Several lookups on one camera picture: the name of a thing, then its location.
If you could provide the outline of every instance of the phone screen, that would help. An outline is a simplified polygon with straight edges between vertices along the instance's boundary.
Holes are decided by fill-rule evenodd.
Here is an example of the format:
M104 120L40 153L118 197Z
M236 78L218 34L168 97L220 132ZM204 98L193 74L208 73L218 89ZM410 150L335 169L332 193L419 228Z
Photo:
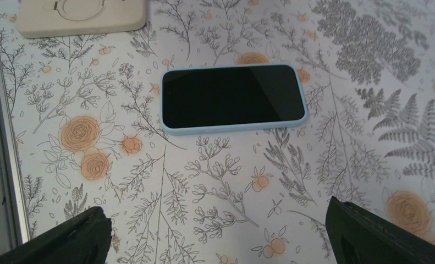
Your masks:
M170 71L162 86L162 119L169 128L280 122L305 115L288 65Z

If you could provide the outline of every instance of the floral wallpaper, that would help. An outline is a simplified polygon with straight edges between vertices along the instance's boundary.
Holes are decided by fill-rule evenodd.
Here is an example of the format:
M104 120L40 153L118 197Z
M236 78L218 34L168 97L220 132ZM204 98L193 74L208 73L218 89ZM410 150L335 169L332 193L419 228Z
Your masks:
M150 0L140 30L33 40L18 9L0 55L32 238L102 206L108 263L335 263L334 195L435 244L435 0ZM165 70L280 62L302 126L162 130Z

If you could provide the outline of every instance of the orange flower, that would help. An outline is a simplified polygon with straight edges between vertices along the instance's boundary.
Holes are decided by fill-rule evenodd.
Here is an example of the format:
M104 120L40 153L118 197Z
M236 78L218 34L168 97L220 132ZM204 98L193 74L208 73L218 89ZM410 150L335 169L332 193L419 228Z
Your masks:
M259 176L254 182L253 182L253 190L255 192L260 192L262 189L264 189L265 187L267 187L267 185L269 184L269 179L262 175Z
M238 65L242 64L257 64L257 63L267 63L269 62L266 56L257 52L249 52L243 54L236 63Z
M390 221L415 235L431 230L432 219L425 202L409 191L397 191L386 202Z
M69 151L87 150L99 137L99 125L90 117L75 117L59 132L60 143Z
M88 180L97 180L106 175L109 169L107 156L98 149L91 147L86 150L81 160L81 174Z
M303 70L303 68L296 70L298 72L298 77L300 78L300 82L306 83L310 80L310 74Z
M120 143L122 149L128 154L138 153L143 148L143 142L136 137L127 137Z

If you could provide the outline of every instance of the stem drawing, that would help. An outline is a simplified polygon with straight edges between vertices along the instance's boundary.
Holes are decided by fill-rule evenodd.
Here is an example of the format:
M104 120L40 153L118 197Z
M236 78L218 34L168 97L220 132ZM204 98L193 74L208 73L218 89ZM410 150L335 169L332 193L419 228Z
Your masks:
M279 181L290 192L289 196L302 206L306 207L308 202L313 202L317 206L304 183L304 180L311 179L310 163L305 163L299 147L295 148L289 144L290 133L288 133L287 128L270 129L265 130L265 132L274 135L276 144L268 141L269 147L266 148L264 157L280 170L282 177L279 178ZM289 152L290 158L285 154L286 151Z
M220 24L219 27L227 32L227 43L221 49L219 49L221 46L221 42L219 41L221 35L217 32L219 30L218 27L213 26L207 29L202 27L196 32L196 36L200 37L201 43L207 44L214 52L215 60L213 65L216 65L222 55L236 52L235 45L242 40L246 41L248 47L261 47L260 42L262 39L260 37L254 37L254 32L264 34L266 38L273 37L272 30L268 28L269 21L267 19L251 22L247 16L242 15L240 19L236 19L236 22L241 26L238 37L235 37L235 34L232 32L235 28L232 22Z
M0 30L0 56L2 60L2 70L5 76L5 95L9 104L10 114L16 103L17 92L20 88L28 87L31 80L28 77L34 76L33 63L20 64L20 58L26 55L25 45L19 45L12 52L7 51L5 43L8 42L8 35L5 29Z
M118 263L201 263L197 259L198 251L193 250L194 244L187 244L185 237L177 230L178 225L185 224L186 205L184 195L188 193L186 178L177 173L168 173L165 169L166 152L158 158L153 159L147 155L150 161L162 161L161 166L161 188L156 194L151 193L150 198L142 197L141 205L130 217L129 234L136 234L136 242L127 251L125 256L117 259ZM153 172L150 162L149 171Z
M35 105L36 110L39 112L39 124L32 133L35 134L46 120L52 119L54 117L65 116L66 113L63 110L68 105L75 102L75 100L81 100L80 106L86 110L89 110L90 106L97 107L97 100L101 99L101 97L91 95L93 91L92 86L95 86L104 92L106 98L117 95L114 91L115 86L111 84L111 81L115 80L114 75L115 72L108 71L105 74L94 76L92 70L89 68L86 68L84 73L78 72L78 80L81 80L81 84L77 89L76 94L73 96L70 96L71 94L68 90L73 84L72 78L64 78L63 81L58 79L57 84L63 87L63 93L60 96L58 104L46 115L44 114L50 106L50 103L46 103L46 100L53 96L50 92L53 84L51 82L47 85L42 84L42 86L39 88L39 90L43 92L42 95L40 95L37 85L33 85L31 90L27 89L25 95L28 95L28 104Z
M171 18L174 22L180 25L173 26L169 24L168 26L161 26L161 30L173 33L178 37L180 41L186 42L188 45L188 55L186 56L186 62L190 58L190 32L196 28L195 23L198 20L196 13L194 11L182 12L180 9L183 6L183 0L151 0L151 2L161 3L167 6L166 9L158 8L154 11L154 15L166 15Z
M132 81L133 70L133 65L129 63L122 63L118 69L120 76L125 76L124 80L119 80L122 90L129 94L129 97L133 99L133 103L122 103L122 108L125 109L127 113L135 113L138 115L137 121L135 121L131 126L139 133L145 133L146 137L152 138L154 135L158 135L166 142L184 150L185 148L179 147L169 141L169 136L160 126L159 120L155 123L152 121L149 105L154 100L154 97L146 95L141 98L140 94L144 87L142 82L137 81L134 83Z
M150 21L147 21L143 28L135 31L128 31L127 34L133 37L130 44L136 49L137 53L146 58L149 58L151 54L154 54L157 58L157 54L151 48L151 42L156 40L157 32L151 30Z
M216 7L219 9L224 10L225 12L225 16L227 17L227 20L229 20L229 11L232 8L235 8L237 4L240 3L240 0L213 0L211 1L206 1L206 0L201 0L200 5L202 5L203 7Z
M92 42L103 39L107 34L98 35L77 35L67 37L47 37L37 38L30 42L30 45L36 46L42 50L42 55L46 58L58 58L68 62L68 73L71 72L71 66L77 59L82 59L92 48Z
M259 227L258 224L246 215L245 205L243 203L243 192L240 191L239 193L236 193L231 189L228 181L224 180L224 177L228 174L238 174L241 167L236 164L240 161L240 158L231 158L230 154L227 154L224 163L215 161L214 165L211 165L211 162L214 161L213 159L217 157L222 150L231 148L229 145L229 138L217 138L214 140L214 143L209 143L209 138L199 137L196 141L196 145L198 146L200 161L190 161L188 162L188 166L185 166L186 170L194 172L194 174L189 177L194 178L200 174L207 175L211 177L214 182L217 182L219 188L208 188L204 184L194 185L195 190L192 191L192 193L198 196L198 198L194 199L193 202L199 203L207 195L211 195L228 202L237 212L235 215L229 211L222 211L223 215L219 215L219 211L216 207L207 212L205 212L201 207L198 207L198 209L195 210L197 217L193 220L202 225L204 222L209 222L209 224L204 224L205 229L195 227L194 233L201 236L199 241L206 243L208 236L211 239L221 238L223 229L233 226L236 223L250 222L253 226Z

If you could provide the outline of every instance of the branch drawing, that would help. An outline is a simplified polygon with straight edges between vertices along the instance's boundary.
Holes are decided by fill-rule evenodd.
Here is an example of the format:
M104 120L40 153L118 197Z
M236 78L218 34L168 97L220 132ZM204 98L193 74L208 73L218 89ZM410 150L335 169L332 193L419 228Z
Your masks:
M158 135L166 142L184 150L184 148L169 141L169 136L160 126L159 120L156 122L152 121L150 103L154 100L154 97L146 95L141 98L140 94L144 87L142 82L133 82L134 68L135 67L129 63L122 63L118 69L120 76L125 76L124 80L119 80L122 90L133 99L133 103L122 103L122 108L125 109L127 113L135 113L138 115L137 121L131 126L139 133L145 133L146 137L151 138L154 135Z
M383 157L358 138L364 134L364 128L355 100L339 96L330 77L327 85L317 85L307 93L308 108L319 124L316 136L319 143L324 143L316 161L318 184L324 185L329 197L334 195L362 207L369 206L370 201L364 198L365 193L357 183L371 178L381 182L389 177L389 172ZM324 100L331 100L333 108L320 109L319 103Z
M44 116L46 111L49 109L50 103L46 102L47 99L53 97L50 89L53 87L53 84L50 82L45 85L42 84L40 88L38 85L33 85L31 90L27 89L25 95L28 95L28 104L35 105L36 110L39 112L39 124L32 132L35 134L39 127L49 119L54 117L63 117L66 115L65 111L63 111L69 104L75 102L75 100L81 100L81 108L89 110L90 106L97 107L97 100L101 99L100 96L94 96L92 94L92 86L97 87L99 90L104 92L106 98L109 96L117 95L115 93L115 86L111 84L111 81L115 80L115 72L108 71L105 74L101 74L99 76L94 76L92 70L86 68L84 73L78 72L78 80L81 80L81 84L76 91L75 95L70 96L70 91L68 90L72 84L72 78L64 78L63 81L60 79L57 80L57 84L63 87L63 93L58 100L58 104L52 108L47 115Z
M167 6L166 9L158 8L154 11L154 15L166 15L174 22L180 25L178 26L168 25L161 26L161 30L173 33L178 37L180 41L184 41L188 45L188 55L186 61L190 58L190 31L196 28L196 22L198 17L194 11L182 12L180 9L183 6L183 0L151 0L151 2L161 3Z
M73 188L73 190L71 191L71 200L68 200L68 202L65 203L65 208L63 208L65 219L68 220L70 218L73 218L86 211L86 209L89 209L89 206L87 208L85 207L86 201L87 192L83 195L82 183L79 188Z
M136 49L137 53L146 58L149 58L151 54L154 54L157 57L157 54L151 48L151 42L156 40L157 32L151 30L150 21L147 21L143 28L135 31L128 31L126 33L133 37L130 44Z
M375 17L359 16L350 3L339 0L319 0L312 11L324 16L318 31L341 46L335 65L352 81L379 84L384 69L401 82L418 73L421 61L407 47L406 37L387 32Z
M178 224L185 224L188 213L183 204L184 194L188 193L189 189L186 178L178 172L170 174L166 171L164 168L165 151L158 159L148 158L150 161L162 161L161 189L156 194L151 193L149 198L142 197L140 199L142 205L135 206L137 210L130 217L131 220L127 225L129 234L134 232L139 239L136 239L137 243L125 251L125 256L118 258L117 262L133 264L152 262L153 259L154 263L163 264L172 263L173 260L178 263L204 262L197 259L199 252L193 250L194 244L186 244L185 236L175 228ZM160 248L165 249L159 255Z
M30 45L42 50L42 55L46 58L67 61L68 73L71 74L73 62L82 59L94 46L88 43L99 41L105 36L106 34L36 38L30 42Z
M302 37L299 40L296 40L295 28L286 25L285 19L281 13L271 13L271 20L274 23L273 27L275 30L289 41L289 43L284 43L282 46L288 51L297 51L299 53L299 56L296 59L297 62L313 69L319 68L332 76L346 80L344 77L336 75L329 70L329 66L324 62L324 57L320 48L318 48L316 54L313 56L308 51L308 39Z
M213 26L208 27L207 29L202 27L196 32L196 36L200 37L201 44L207 44L214 52L215 60L213 65L216 65L217 61L222 55L236 52L235 45L241 40L245 40L248 47L261 47L261 38L254 37L254 31L263 34L266 38L273 37L272 30L268 28L269 21L267 19L260 19L251 22L247 16L242 15L240 19L236 19L236 22L241 26L238 37L235 37L235 34L232 32L232 30L234 30L234 25L232 22L220 24L219 27L227 32L227 43L222 48L220 48L221 42L219 39L221 39L221 35L218 33L218 27Z
M289 191L289 196L302 206L307 206L308 202L316 202L308 193L304 180L311 179L311 166L305 163L303 153L299 147L295 148L289 144L290 133L287 128L265 130L267 134L274 136L276 144L268 141L268 147L264 157L270 161L274 167L280 170L280 183Z
M24 198L25 209L28 218L34 217L35 214L40 213L40 208L43 208L43 202L47 201L46 194L39 196L42 191L42 177L37 177L33 181L31 175L24 178ZM34 221L30 226L30 238L36 236L37 221Z
M227 17L227 20L229 20L229 11L232 8L235 8L238 3L240 3L240 0L225 0L225 2L224 0L201 0L200 5L203 7L215 7L224 10L225 16Z
M26 55L25 45L19 45L11 53L7 51L5 43L8 42L8 35L5 29L0 30L0 56L2 60L2 71L5 76L5 95L9 104L10 114L16 103L16 95L20 88L28 87L31 80L28 77L34 76L33 63L20 64L20 58Z
M376 129L387 129L379 141L395 141L408 146L389 151L385 157L398 157L415 160L404 167L404 175L429 177L435 180L435 100L426 104L419 119L417 94L413 94L402 107L399 101L401 90L396 90L385 100L384 91L373 88L357 90L369 109L368 119L383 117Z
M233 226L236 223L250 222L253 226L259 227L258 224L246 215L243 192L236 193L230 187L229 182L224 180L224 177L228 174L238 174L241 167L236 164L240 161L240 158L231 158L230 154L227 154L224 163L215 161L214 164L211 165L211 162L214 161L214 158L217 157L222 150L232 147L229 145L229 138L217 138L213 143L210 143L209 138L199 137L196 141L196 145L198 146L200 161L190 161L188 162L188 166L185 166L186 170L194 172L194 174L191 174L189 177L194 178L198 177L200 174L204 174L214 180L213 182L217 182L219 187L216 189L214 187L206 187L204 184L194 185L195 190L192 191L192 193L196 195L197 198L194 199L193 202L199 203L207 195L211 195L228 202L237 212L237 214L234 214L229 211L222 211L222 213L219 214L219 210L216 207L207 212L201 207L198 207L198 209L195 210L197 217L193 220L200 224L209 222L209 224L204 224L205 229L195 227L194 233L201 236L199 241L206 243L208 235L210 238L221 238L223 229Z
M332 247L329 236L327 235L326 225L302 212L295 210L287 210L287 212L299 214L301 216L307 217L311 221L311 230L314 230L316 233L318 233L320 235L320 238L322 239L321 249L326 252L324 258L329 259L332 253Z

